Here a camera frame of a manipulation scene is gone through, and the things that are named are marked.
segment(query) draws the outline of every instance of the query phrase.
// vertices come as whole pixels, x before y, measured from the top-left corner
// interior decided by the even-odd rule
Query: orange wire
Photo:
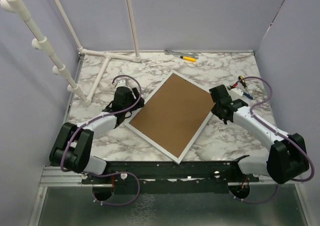
[[[115,176],[112,175],[112,190],[115,188]]]
[[[244,184],[245,184],[245,182],[247,182],[247,180],[248,180],[248,176],[245,177],[245,180],[244,180],[244,182],[243,182],[242,185],[241,185],[241,188],[242,188],[242,189],[244,188]]]

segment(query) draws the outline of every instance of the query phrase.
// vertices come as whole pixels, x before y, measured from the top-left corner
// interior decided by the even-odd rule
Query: marble surface
[[[141,84],[144,99],[171,70],[208,89],[220,84],[231,85],[237,81],[239,75],[259,76],[253,53],[200,53],[195,63],[161,52],[141,53],[141,58],[141,63],[112,59],[102,76],[91,105],[81,105],[77,96],[73,99],[69,121],[79,123],[98,115],[113,100],[115,88],[112,79],[117,75],[125,74],[136,78]],[[85,94],[95,81],[103,60],[104,58],[99,56],[85,56],[78,80]],[[133,81],[129,83],[130,86],[135,86]],[[251,80],[247,85],[254,97],[254,100],[243,97],[249,105],[266,97],[262,83]],[[255,111],[274,124],[268,103]],[[182,161],[225,161],[242,155],[264,156],[267,153],[261,143],[245,129],[230,122],[224,125],[213,115]],[[171,161],[123,124],[95,139],[91,154],[107,161]]]

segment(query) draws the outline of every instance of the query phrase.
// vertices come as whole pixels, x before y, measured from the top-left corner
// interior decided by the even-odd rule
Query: cable
[[[99,120],[99,119],[101,119],[101,118],[127,112],[128,110],[130,110],[130,109],[132,109],[134,106],[136,106],[137,103],[140,101],[140,99],[141,99],[141,94],[142,94],[142,89],[141,89],[141,86],[140,86],[139,82],[138,82],[135,78],[133,78],[133,77],[131,77],[131,76],[129,76],[129,75],[125,75],[125,74],[118,75],[118,76],[116,76],[116,77],[112,80],[112,84],[115,82],[116,79],[118,79],[118,78],[123,78],[123,77],[127,77],[127,78],[132,79],[133,81],[136,82],[136,84],[137,84],[138,87],[139,87],[139,97],[136,99],[136,101],[135,101],[134,104],[132,104],[130,107],[128,107],[128,108],[126,108],[126,109],[123,109],[123,110],[120,110],[120,111],[117,111],[117,112],[110,112],[110,113],[106,113],[106,114],[103,114],[103,115],[99,115],[99,116],[97,116],[97,117],[94,117],[94,118],[90,119],[90,120],[88,121],[88,123],[84,123],[84,124],[82,124],[81,126],[79,126],[79,127],[76,129],[76,131],[73,133],[73,135],[71,136],[71,138],[70,138],[70,140],[68,141],[68,143],[67,143],[67,145],[66,145],[66,147],[65,147],[65,150],[64,150],[64,152],[63,152],[62,159],[61,159],[61,163],[60,163],[60,169],[61,169],[63,172],[69,172],[69,171],[70,171],[70,170],[64,169],[64,163],[65,163],[66,155],[67,155],[67,152],[68,152],[68,150],[69,150],[69,148],[70,148],[71,143],[74,141],[75,137],[77,136],[77,134],[79,133],[79,131],[80,131],[83,127],[85,127],[85,126],[87,126],[87,125],[89,125],[89,124],[92,124],[94,121]]]
[[[244,188],[244,184],[245,184],[245,182],[247,182],[248,181],[248,176],[246,176],[245,177],[245,180],[243,181],[243,183],[242,183],[242,185],[241,185],[241,188],[243,189]]]
[[[112,191],[115,190],[115,176],[112,176]]]
[[[94,197],[93,202],[99,202],[101,205],[111,205],[111,206],[125,206],[125,205],[129,205],[131,204],[133,201],[135,201],[140,193],[140,183],[139,183],[139,179],[137,178],[137,176],[135,176],[132,172],[114,172],[114,173],[109,173],[109,174],[104,174],[104,175],[99,175],[99,174],[95,174],[95,173],[90,173],[91,175],[98,177],[98,178],[105,178],[105,177],[110,177],[110,176],[114,176],[114,175],[120,175],[120,174],[127,174],[127,175],[131,175],[134,177],[134,179],[137,182],[138,185],[138,190],[135,194],[135,196],[133,197],[133,199],[131,199],[128,202],[123,202],[123,203],[113,203],[113,202],[106,202],[106,201],[100,201],[96,198],[95,194],[92,193],[92,196]]]
[[[238,201],[241,201],[241,202],[247,203],[247,204],[258,205],[258,204],[264,204],[264,203],[270,202],[277,195],[278,191],[279,191],[279,184],[276,185],[275,192],[273,193],[273,195],[271,195],[271,197],[269,197],[265,200],[261,200],[261,201],[249,201],[249,200],[245,200],[243,198],[238,198],[230,190],[229,190],[229,193],[233,196],[233,198],[235,200],[238,200]]]
[[[315,176],[315,166],[314,166],[314,164],[312,163],[312,161],[311,161],[311,159],[309,158],[309,156],[308,156],[293,140],[291,140],[290,138],[288,138],[286,135],[283,135],[283,134],[277,132],[275,129],[273,129],[272,127],[270,127],[268,124],[266,124],[264,121],[262,121],[260,118],[258,118],[258,117],[254,114],[254,108],[255,108],[255,107],[257,107],[257,106],[259,106],[259,105],[262,105],[262,104],[268,102],[268,101],[271,99],[272,94],[273,94],[273,90],[272,90],[271,85],[270,85],[267,81],[265,81],[264,79],[262,79],[262,78],[260,78],[260,77],[256,77],[256,76],[244,77],[244,78],[242,78],[242,79],[239,79],[239,80],[236,82],[236,84],[239,83],[239,82],[242,81],[242,80],[249,80],[249,79],[256,79],[256,80],[260,80],[260,81],[264,82],[264,83],[268,86],[268,88],[269,88],[269,90],[270,90],[269,97],[267,97],[266,99],[262,100],[261,102],[255,103],[254,105],[252,105],[252,106],[250,107],[250,114],[251,114],[251,116],[254,117],[260,124],[262,124],[263,126],[265,126],[267,129],[269,129],[269,130],[272,131],[273,133],[279,135],[279,136],[282,137],[283,139],[285,139],[285,140],[287,140],[288,142],[290,142],[290,143],[308,160],[308,162],[309,162],[309,164],[310,164],[310,167],[311,167],[311,174],[310,174],[310,176],[307,177],[307,178],[305,178],[305,179],[292,179],[292,181],[296,181],[296,182],[307,182],[307,181],[310,181],[310,180]],[[238,197],[236,197],[236,196],[229,190],[230,194],[233,195],[233,198],[234,198],[234,199],[239,200],[239,201],[244,202],[244,203],[248,203],[248,204],[263,204],[263,203],[267,203],[267,202],[271,201],[271,200],[277,195],[278,191],[279,191],[279,184],[277,184],[276,190],[275,190],[274,194],[271,195],[271,197],[269,197],[269,198],[267,198],[267,199],[265,199],[265,200],[262,200],[262,201],[249,201],[249,200],[245,200],[245,199],[243,199],[243,198],[238,198]]]
[[[136,82],[136,84],[137,84],[138,87],[139,87],[139,97],[136,99],[136,101],[135,101],[134,104],[132,104],[130,107],[128,107],[128,108],[126,108],[126,109],[123,109],[123,110],[120,110],[120,111],[117,111],[117,112],[110,112],[110,113],[106,113],[106,114],[103,114],[103,115],[99,115],[99,116],[97,116],[97,117],[94,117],[94,118],[90,119],[90,120],[88,121],[88,123],[84,123],[84,124],[82,124],[81,126],[79,126],[79,127],[76,129],[76,131],[73,133],[73,135],[71,136],[71,138],[70,138],[70,140],[68,141],[68,143],[67,143],[67,145],[66,145],[66,147],[65,147],[65,150],[64,150],[64,152],[63,152],[62,159],[61,159],[61,163],[60,163],[60,169],[61,169],[63,172],[69,172],[69,171],[70,171],[70,170],[64,168],[64,163],[65,163],[66,155],[67,155],[67,152],[68,152],[68,150],[69,150],[69,148],[70,148],[71,143],[74,141],[76,135],[79,133],[79,131],[80,131],[83,127],[85,127],[85,126],[87,126],[87,125],[89,125],[89,124],[92,124],[93,122],[95,122],[96,120],[99,120],[99,119],[101,119],[101,118],[108,117],[108,116],[112,116],[112,115],[116,115],[116,114],[125,113],[125,112],[129,111],[130,109],[132,109],[134,106],[136,106],[137,103],[140,101],[140,99],[141,99],[141,94],[142,94],[142,89],[141,89],[141,85],[139,84],[139,82],[138,82],[135,78],[133,78],[133,77],[131,77],[131,76],[129,76],[129,75],[125,75],[125,74],[118,75],[118,76],[116,76],[116,77],[112,80],[112,84],[114,84],[114,82],[115,82],[116,79],[118,79],[118,78],[123,78],[123,77],[132,79],[133,81]],[[138,185],[137,193],[136,193],[136,195],[134,196],[134,198],[131,199],[130,201],[125,202],[125,203],[110,203],[110,202],[98,201],[98,200],[96,199],[96,197],[93,195],[93,197],[95,198],[95,200],[98,201],[98,202],[100,202],[101,204],[112,205],[112,206],[128,205],[128,204],[132,203],[133,201],[135,201],[135,200],[138,198],[138,196],[139,196],[139,193],[140,193],[140,183],[139,183],[139,179],[137,178],[137,176],[135,176],[135,175],[134,175],[133,173],[131,173],[131,172],[114,172],[114,173],[109,173],[109,174],[104,174],[104,175],[99,175],[99,174],[95,174],[95,173],[90,173],[90,174],[93,175],[93,176],[95,176],[95,177],[98,177],[98,178],[105,178],[105,177],[110,177],[110,176],[119,175],[119,174],[128,174],[128,175],[133,176],[133,177],[135,178],[136,182],[137,182],[137,185]]]
[[[239,83],[241,80],[247,80],[247,79],[257,79],[257,80],[261,80],[262,82],[264,82],[269,90],[270,90],[270,95],[269,97],[267,97],[266,99],[264,99],[263,101],[261,102],[257,102],[255,103],[254,105],[252,105],[250,107],[250,114],[252,117],[254,117],[260,124],[262,124],[263,126],[265,126],[267,129],[269,129],[270,131],[272,131],[273,133],[279,135],[280,137],[282,137],[283,139],[287,140],[289,143],[291,143],[298,151],[299,153],[301,153],[305,158],[306,160],[309,162],[310,164],[310,168],[311,168],[311,174],[309,177],[307,178],[304,178],[304,179],[292,179],[292,181],[295,181],[295,182],[307,182],[307,181],[310,181],[314,176],[315,176],[315,166],[314,164],[312,163],[312,160],[310,159],[310,157],[305,153],[305,151],[303,151],[293,140],[291,140],[290,138],[288,138],[287,135],[283,135],[279,132],[277,132],[275,129],[273,129],[272,127],[270,127],[268,124],[266,124],[264,121],[262,121],[260,118],[258,118],[255,114],[254,114],[254,108],[259,106],[259,105],[262,105],[266,102],[268,102],[271,97],[272,97],[272,94],[273,94],[273,90],[272,90],[272,87],[271,85],[265,81],[264,79],[260,78],[260,77],[256,77],[256,76],[248,76],[248,77],[245,77],[245,78],[242,78],[240,80],[238,80],[236,83]]]

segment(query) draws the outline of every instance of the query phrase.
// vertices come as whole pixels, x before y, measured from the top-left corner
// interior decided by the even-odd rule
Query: gray wall
[[[286,0],[256,55],[261,75],[274,88],[271,106],[277,124],[304,137],[315,164],[315,178],[305,186],[316,213],[320,212],[319,9],[320,0]]]
[[[57,12],[48,0],[24,2],[74,74],[76,47]],[[25,226],[63,120],[67,83],[52,74],[50,58],[31,47],[34,36],[17,15],[0,9],[0,19],[0,225]]]
[[[85,48],[133,49],[125,0],[60,1]],[[256,50],[282,1],[132,0],[132,5],[142,50]]]

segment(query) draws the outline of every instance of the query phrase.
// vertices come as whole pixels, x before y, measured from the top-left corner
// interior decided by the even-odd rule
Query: pvc pipe frame
[[[50,57],[55,64],[53,71],[56,71],[57,74],[63,76],[69,83],[68,90],[78,95],[83,103],[88,106],[91,101],[87,99],[79,85],[77,85],[71,77],[69,70],[57,56],[49,40],[43,35],[35,21],[32,19],[31,13],[24,2],[22,0],[1,0],[0,5],[5,11],[17,14],[24,21],[35,36],[35,39],[32,41],[32,46],[44,51]]]
[[[132,31],[132,37],[133,37],[133,43],[134,43],[134,51],[135,51],[135,56],[127,56],[127,55],[122,55],[118,53],[111,53],[111,52],[101,52],[101,51],[94,51],[94,50],[88,50],[83,48],[81,45],[79,38],[76,35],[76,32],[74,28],[72,27],[68,16],[61,5],[59,0],[53,0],[56,7],[58,8],[59,12],[61,13],[61,16],[66,23],[75,43],[78,48],[78,51],[80,54],[87,54],[87,55],[95,55],[95,56],[101,56],[105,57],[105,60],[102,63],[101,69],[99,73],[96,76],[96,79],[87,95],[87,99],[91,102],[93,95],[95,94],[95,91],[99,85],[99,82],[108,66],[108,63],[111,59],[121,59],[121,60],[128,60],[128,61],[133,61],[139,63],[141,61],[140,58],[140,53],[139,53],[139,45],[138,45],[138,38],[137,38],[137,32],[136,32],[136,26],[135,26],[135,21],[134,21],[134,16],[133,16],[133,9],[132,9],[132,2],[131,0],[126,0],[127,8],[128,8],[128,13],[129,13],[129,19],[130,19],[130,26],[131,26],[131,31]]]

